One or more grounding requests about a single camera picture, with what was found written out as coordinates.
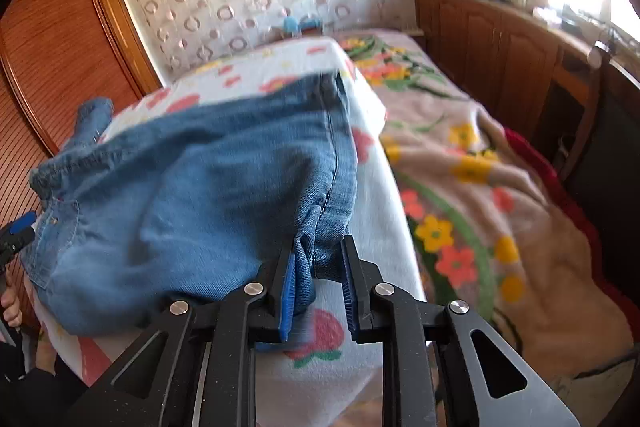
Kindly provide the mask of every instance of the yellow flower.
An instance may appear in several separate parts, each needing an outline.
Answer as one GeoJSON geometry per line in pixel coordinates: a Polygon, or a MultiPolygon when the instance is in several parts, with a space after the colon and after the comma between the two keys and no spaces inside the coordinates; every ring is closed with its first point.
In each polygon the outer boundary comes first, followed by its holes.
{"type": "Polygon", "coordinates": [[[524,294],[524,281],[518,275],[508,275],[500,283],[500,295],[509,304],[513,304],[522,299],[524,294]]]}
{"type": "Polygon", "coordinates": [[[367,68],[373,68],[379,64],[377,58],[365,58],[364,60],[356,60],[355,64],[359,70],[366,70],[367,68]]]}
{"type": "Polygon", "coordinates": [[[407,68],[398,68],[385,74],[385,80],[404,80],[408,76],[407,68]]]}
{"type": "Polygon", "coordinates": [[[340,76],[345,80],[355,80],[347,70],[340,70],[340,76]]]}
{"type": "Polygon", "coordinates": [[[365,42],[362,39],[346,39],[340,42],[340,47],[346,51],[351,51],[354,48],[363,47],[365,42]]]}
{"type": "Polygon", "coordinates": [[[465,123],[449,129],[449,141],[466,151],[478,141],[478,135],[473,125],[465,123]]]}
{"type": "Polygon", "coordinates": [[[497,162],[499,160],[497,153],[492,149],[485,149],[484,151],[479,152],[478,156],[481,156],[490,162],[497,162]]]}
{"type": "Polygon", "coordinates": [[[196,70],[193,71],[194,74],[196,73],[204,73],[204,71],[209,71],[211,68],[215,68],[217,66],[219,66],[220,64],[222,64],[222,60],[214,60],[213,62],[208,62],[207,64],[204,64],[203,66],[200,66],[199,68],[196,68],[196,70]]]}
{"type": "Polygon", "coordinates": [[[503,235],[495,244],[494,256],[501,263],[517,263],[520,260],[518,246],[510,235],[503,235]]]}
{"type": "Polygon", "coordinates": [[[372,75],[372,74],[364,74],[364,79],[367,81],[367,83],[369,84],[369,86],[373,86],[373,87],[377,87],[377,86],[382,86],[382,78],[377,74],[377,75],[372,75]]]}
{"type": "Polygon", "coordinates": [[[389,163],[391,163],[391,165],[398,163],[400,159],[400,146],[388,136],[381,136],[380,143],[382,143],[382,148],[385,150],[386,159],[389,160],[389,163]]]}
{"type": "Polygon", "coordinates": [[[491,171],[491,162],[484,158],[462,156],[451,172],[463,183],[485,184],[491,171]]]}
{"type": "Polygon", "coordinates": [[[424,244],[424,249],[430,253],[436,253],[442,247],[452,247],[453,237],[451,231],[453,223],[445,219],[439,220],[433,214],[425,217],[422,224],[415,229],[415,237],[419,237],[424,244]]]}

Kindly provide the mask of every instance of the jeans seam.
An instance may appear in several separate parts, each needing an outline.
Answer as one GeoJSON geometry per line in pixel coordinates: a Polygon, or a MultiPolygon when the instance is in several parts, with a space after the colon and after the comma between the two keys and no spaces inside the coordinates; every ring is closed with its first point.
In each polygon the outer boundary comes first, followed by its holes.
{"type": "MultiPolygon", "coordinates": [[[[50,255],[55,255],[56,258],[60,255],[60,253],[67,250],[69,246],[73,243],[78,233],[78,224],[80,223],[80,203],[78,203],[78,200],[58,201],[57,204],[58,206],[60,206],[60,204],[72,204],[75,207],[75,211],[76,211],[75,212],[76,223],[74,224],[69,240],[63,246],[60,246],[56,252],[49,252],[50,255]]],[[[29,278],[36,284],[36,286],[43,289],[46,289],[49,286],[49,279],[52,275],[52,270],[49,272],[48,274],[49,276],[46,279],[43,279],[43,277],[40,276],[39,272],[34,273],[33,258],[35,258],[36,265],[37,265],[37,259],[41,255],[40,244],[42,242],[42,237],[44,236],[44,232],[52,226],[52,224],[50,223],[50,218],[51,218],[51,215],[54,213],[54,211],[55,210],[53,208],[53,205],[50,205],[47,212],[43,215],[42,227],[38,227],[38,231],[37,231],[38,237],[37,237],[36,243],[34,244],[34,250],[33,250],[34,255],[31,256],[31,258],[29,259],[29,265],[31,267],[31,269],[28,272],[29,278]]]]}
{"type": "MultiPolygon", "coordinates": [[[[322,219],[322,216],[324,215],[324,211],[326,209],[326,206],[329,204],[329,197],[331,197],[331,191],[334,188],[335,179],[336,179],[337,174],[338,174],[338,151],[337,151],[336,146],[335,146],[334,128],[333,128],[332,120],[331,120],[331,112],[329,110],[327,110],[326,104],[324,103],[324,89],[322,87],[322,78],[320,80],[320,86],[319,87],[320,87],[320,103],[321,103],[322,109],[324,110],[324,113],[326,115],[327,128],[328,128],[328,131],[329,131],[329,138],[330,138],[330,142],[331,142],[331,148],[334,151],[335,163],[334,163],[334,175],[332,177],[331,184],[329,185],[329,190],[327,190],[327,192],[326,192],[326,196],[324,198],[324,204],[322,205],[322,209],[320,210],[320,214],[318,216],[318,220],[316,221],[316,227],[314,229],[314,238],[316,237],[316,235],[318,235],[318,226],[320,225],[320,220],[322,219]]],[[[315,274],[315,272],[316,272],[316,241],[315,241],[315,239],[314,239],[314,249],[313,249],[312,256],[311,256],[311,266],[313,268],[313,273],[315,274]]]]}

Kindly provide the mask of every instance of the human hand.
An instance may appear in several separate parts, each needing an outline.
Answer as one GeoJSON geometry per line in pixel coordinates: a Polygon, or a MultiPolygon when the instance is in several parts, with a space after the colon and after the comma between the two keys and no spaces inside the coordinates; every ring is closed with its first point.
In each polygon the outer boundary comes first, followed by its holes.
{"type": "Polygon", "coordinates": [[[5,272],[6,290],[0,297],[0,305],[4,310],[2,317],[12,328],[17,328],[22,324],[22,312],[20,311],[20,299],[15,292],[14,281],[9,272],[5,272]]]}

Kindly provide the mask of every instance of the finger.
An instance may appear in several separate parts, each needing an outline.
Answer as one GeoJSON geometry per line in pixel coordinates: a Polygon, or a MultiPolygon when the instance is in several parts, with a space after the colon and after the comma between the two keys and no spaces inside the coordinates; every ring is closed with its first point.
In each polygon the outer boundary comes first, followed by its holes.
{"type": "Polygon", "coordinates": [[[13,286],[9,286],[0,298],[0,305],[2,305],[2,308],[8,308],[15,302],[15,299],[17,299],[15,289],[13,286]]]}
{"type": "Polygon", "coordinates": [[[22,324],[22,312],[18,310],[18,316],[12,321],[7,321],[7,324],[12,328],[17,328],[22,324]]]}
{"type": "Polygon", "coordinates": [[[19,313],[20,303],[16,300],[11,306],[4,310],[4,314],[2,314],[2,317],[4,317],[4,320],[6,320],[7,322],[10,322],[14,320],[14,318],[17,317],[19,313]]]}

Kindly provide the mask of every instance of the wooden wardrobe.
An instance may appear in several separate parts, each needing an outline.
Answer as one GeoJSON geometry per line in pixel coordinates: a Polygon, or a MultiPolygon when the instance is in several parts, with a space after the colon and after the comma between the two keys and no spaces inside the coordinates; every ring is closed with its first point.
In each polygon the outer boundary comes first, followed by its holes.
{"type": "MultiPolygon", "coordinates": [[[[124,0],[13,0],[0,20],[0,63],[1,226],[38,207],[29,171],[72,135],[79,104],[106,96],[118,112],[160,82],[124,0]]],[[[19,263],[10,272],[22,280],[19,263]]]]}

